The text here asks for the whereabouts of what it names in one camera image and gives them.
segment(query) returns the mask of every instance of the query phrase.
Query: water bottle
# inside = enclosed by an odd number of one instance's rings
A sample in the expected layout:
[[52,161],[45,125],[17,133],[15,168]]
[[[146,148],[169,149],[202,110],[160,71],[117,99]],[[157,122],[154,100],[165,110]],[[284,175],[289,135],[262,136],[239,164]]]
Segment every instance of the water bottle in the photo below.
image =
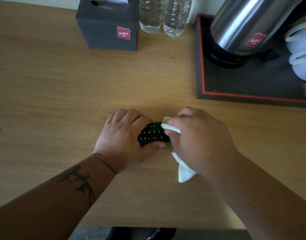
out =
[[164,0],[139,0],[139,25],[144,32],[156,33],[161,27]]
[[183,33],[192,0],[168,0],[164,18],[164,32],[170,37],[178,37]]

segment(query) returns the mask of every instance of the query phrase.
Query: shoe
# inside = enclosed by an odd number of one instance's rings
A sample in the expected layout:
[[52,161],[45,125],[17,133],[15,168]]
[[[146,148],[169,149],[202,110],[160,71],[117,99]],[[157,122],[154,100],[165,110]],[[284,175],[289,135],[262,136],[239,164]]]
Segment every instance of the shoe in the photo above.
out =
[[158,228],[155,233],[146,240],[171,240],[175,236],[176,228]]
[[130,228],[113,226],[105,240],[132,240]]

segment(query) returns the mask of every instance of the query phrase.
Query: white mug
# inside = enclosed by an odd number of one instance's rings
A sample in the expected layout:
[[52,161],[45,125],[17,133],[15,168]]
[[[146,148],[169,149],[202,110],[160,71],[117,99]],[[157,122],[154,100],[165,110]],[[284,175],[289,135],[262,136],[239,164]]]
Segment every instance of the white mug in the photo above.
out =
[[306,81],[306,48],[290,56],[289,63],[295,74]]
[[288,50],[294,54],[306,48],[306,22],[291,28],[285,34]]

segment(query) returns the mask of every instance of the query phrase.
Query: black tray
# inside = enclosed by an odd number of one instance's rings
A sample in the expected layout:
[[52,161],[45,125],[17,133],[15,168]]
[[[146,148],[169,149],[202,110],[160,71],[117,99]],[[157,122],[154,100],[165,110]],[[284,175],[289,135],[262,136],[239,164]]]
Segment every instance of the black tray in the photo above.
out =
[[202,36],[214,16],[198,14],[195,21],[197,98],[306,108],[306,81],[288,63],[291,53],[284,42],[270,42],[281,57],[263,62],[252,57],[241,68],[225,69],[203,55]]

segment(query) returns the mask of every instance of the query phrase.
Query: forearm tattoo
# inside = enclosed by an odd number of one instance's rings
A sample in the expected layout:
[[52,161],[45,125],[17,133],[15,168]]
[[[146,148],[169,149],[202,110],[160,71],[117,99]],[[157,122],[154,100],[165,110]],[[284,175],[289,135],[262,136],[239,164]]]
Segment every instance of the forearm tattoo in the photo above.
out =
[[91,185],[88,183],[87,179],[89,178],[89,174],[81,175],[78,173],[78,170],[81,169],[81,165],[77,164],[70,169],[64,171],[59,175],[61,179],[56,182],[68,181],[71,185],[73,185],[75,190],[83,192],[88,195],[89,206],[92,206],[92,203],[95,202],[95,195]]

